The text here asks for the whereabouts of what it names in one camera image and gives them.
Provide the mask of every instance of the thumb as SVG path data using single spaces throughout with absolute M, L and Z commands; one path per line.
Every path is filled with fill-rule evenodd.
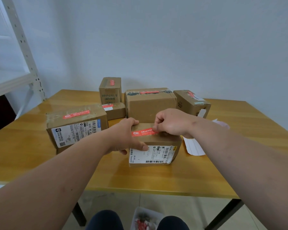
M 148 146 L 146 145 L 146 143 L 138 141 L 137 139 L 135 139 L 134 137 L 132 137 L 132 141 L 131 141 L 131 148 L 140 150 L 140 151 L 148 151 Z
M 159 123 L 159 124 L 157 124 L 157 125 L 154 125 L 154 126 L 152 127 L 152 129 L 153 129 L 154 131 L 158 131 L 158 132 L 160 132 L 160 131 L 165 131 L 165 129 L 164 129 L 164 127 L 163 127 L 163 123 L 164 123 L 164 122 Z

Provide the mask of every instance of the small cardboard box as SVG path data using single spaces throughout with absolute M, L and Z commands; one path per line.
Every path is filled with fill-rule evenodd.
M 57 153 L 107 128 L 107 113 L 99 103 L 47 114 L 47 132 Z
M 125 104 L 128 118 L 154 123 L 159 111 L 176 107 L 176 97 L 168 88 L 128 89 Z
M 120 77 L 104 77 L 99 86 L 101 104 L 122 102 Z
M 169 165 L 176 158 L 181 145 L 179 135 L 155 132 L 153 123 L 139 123 L 132 126 L 132 135 L 149 147 L 146 152 L 131 148 L 129 166 Z
M 210 110 L 211 104 L 200 98 L 190 90 L 174 90 L 177 98 L 176 109 L 187 114 L 206 118 Z
M 108 120 L 126 117 L 125 104 L 123 104 L 122 102 L 104 104 L 102 105 L 102 107 L 107 113 Z

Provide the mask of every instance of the dark pants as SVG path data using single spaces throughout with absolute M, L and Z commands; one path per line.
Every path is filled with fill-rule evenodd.
M 188 226 L 176 216 L 164 217 L 157 230 L 189 230 Z M 92 217 L 86 230 L 124 230 L 116 212 L 103 210 Z

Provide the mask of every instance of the white shelving unit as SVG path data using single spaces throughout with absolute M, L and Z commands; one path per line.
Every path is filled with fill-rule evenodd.
M 0 96 L 21 86 L 28 85 L 27 95 L 24 99 L 22 107 L 17 113 L 17 119 L 27 107 L 27 104 L 34 93 L 38 94 L 42 101 L 46 99 L 46 96 L 13 1 L 0 0 L 0 13 L 10 32 L 10 36 L 0 35 L 0 40 L 15 41 L 15 44 L 18 45 L 23 57 L 23 72 L 0 70 Z

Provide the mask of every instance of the forearm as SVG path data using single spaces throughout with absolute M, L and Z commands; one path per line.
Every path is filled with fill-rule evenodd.
M 190 134 L 268 229 L 288 229 L 288 156 L 209 120 Z
M 90 135 L 1 188 L 0 229 L 61 229 L 109 151 L 105 139 Z

